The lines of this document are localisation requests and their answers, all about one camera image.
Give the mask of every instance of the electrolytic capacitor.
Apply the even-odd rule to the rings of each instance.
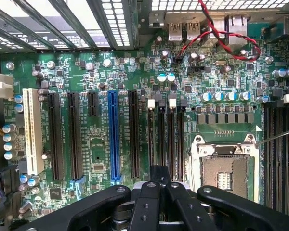
[[[204,54],[200,54],[198,55],[196,58],[195,58],[195,62],[196,63],[199,63],[201,62],[202,60],[204,60],[206,58],[206,56]]]
[[[192,63],[192,62],[195,61],[196,58],[197,58],[197,54],[196,53],[191,53],[187,60],[188,60],[189,63]]]
[[[28,185],[30,187],[36,186],[39,183],[39,180],[40,180],[39,176],[33,176],[28,180]]]
[[[22,184],[25,184],[25,183],[28,182],[29,178],[30,178],[30,177],[29,177],[28,174],[23,174],[23,175],[20,176],[19,180],[20,180],[20,182],[21,182]]]
[[[243,101],[249,100],[250,99],[250,93],[248,91],[240,93],[239,99],[243,100]]]
[[[32,76],[35,77],[35,78],[38,78],[38,79],[42,79],[44,78],[44,74],[40,71],[32,71]]]
[[[212,100],[214,101],[221,101],[223,99],[223,94],[220,92],[214,93],[212,95]]]
[[[24,106],[22,104],[17,104],[15,106],[15,111],[18,113],[22,113],[24,111]]]
[[[286,73],[287,73],[287,70],[286,69],[279,69],[279,70],[274,70],[272,72],[272,75],[275,77],[275,78],[282,78],[282,77],[285,77],[286,76]]]
[[[9,133],[9,132],[16,131],[16,125],[15,124],[4,125],[3,128],[2,128],[2,131],[4,133]]]
[[[269,97],[265,96],[259,96],[256,98],[256,101],[259,103],[266,103],[269,101]]]
[[[167,50],[163,50],[162,54],[160,55],[161,60],[166,60],[168,57],[169,52]]]
[[[205,92],[205,93],[201,94],[200,99],[203,102],[210,101],[211,100],[211,93]]]
[[[167,79],[167,77],[166,77],[165,74],[159,74],[159,75],[158,75],[158,81],[159,81],[159,82],[163,83],[163,82],[166,81],[166,79]]]
[[[225,94],[225,99],[227,101],[234,101],[236,100],[236,94],[234,92],[229,92]]]
[[[221,73],[221,74],[228,73],[229,71],[231,71],[231,67],[230,67],[230,66],[223,66],[223,67],[220,69],[220,73]]]
[[[154,41],[154,44],[156,46],[159,46],[162,43],[162,41],[163,41],[162,37],[161,36],[157,36],[155,41]]]
[[[22,95],[16,95],[14,100],[16,103],[22,103],[23,102],[23,96]]]
[[[32,203],[27,201],[23,206],[20,207],[19,213],[23,214],[32,208]]]
[[[4,142],[10,142],[10,141],[16,140],[16,137],[17,135],[15,132],[10,132],[10,133],[5,133],[2,138]]]
[[[50,93],[50,90],[47,88],[40,88],[38,89],[38,94],[39,95],[47,95],[48,93]]]
[[[10,150],[4,154],[4,159],[12,160],[12,159],[16,158],[17,155],[18,155],[18,152],[16,150]]]
[[[12,149],[15,149],[16,147],[17,147],[17,144],[15,141],[5,143],[3,146],[4,150],[6,150],[6,151],[10,151]]]

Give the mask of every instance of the silver capacitor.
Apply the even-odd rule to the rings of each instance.
[[[167,50],[163,50],[162,54],[160,55],[161,60],[166,60],[168,57],[169,52]]]
[[[32,208],[32,203],[27,201],[23,206],[20,207],[19,213],[23,214]]]

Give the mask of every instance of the ram slot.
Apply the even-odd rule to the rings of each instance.
[[[53,179],[62,180],[64,177],[64,166],[60,98],[58,93],[48,94],[48,124]]]
[[[73,180],[79,180],[83,176],[79,95],[68,93],[68,122],[71,142],[71,174]]]
[[[29,175],[44,171],[42,124],[38,90],[23,88],[24,119],[26,136],[26,158]]]
[[[178,118],[178,181],[184,180],[185,154],[184,154],[184,108],[179,108]]]
[[[159,165],[166,165],[165,158],[165,108],[158,109],[158,155]]]
[[[120,136],[118,117],[118,94],[116,91],[108,92],[108,122],[109,122],[109,144],[111,181],[120,180]]]
[[[129,91],[131,177],[139,178],[139,116],[136,90]]]
[[[167,130],[168,130],[168,168],[171,180],[175,180],[175,130],[174,130],[175,113],[168,109],[167,113]]]

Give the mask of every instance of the motherboard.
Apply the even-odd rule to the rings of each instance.
[[[2,73],[14,78],[6,159],[18,165],[32,209],[19,218],[114,184],[132,189],[150,179],[150,165],[167,165],[193,191],[213,185],[265,204],[266,157],[256,143],[264,105],[289,101],[289,38],[265,44],[262,26],[248,25],[262,51],[255,62],[196,44],[178,59],[182,45],[167,33],[137,51],[2,55]]]

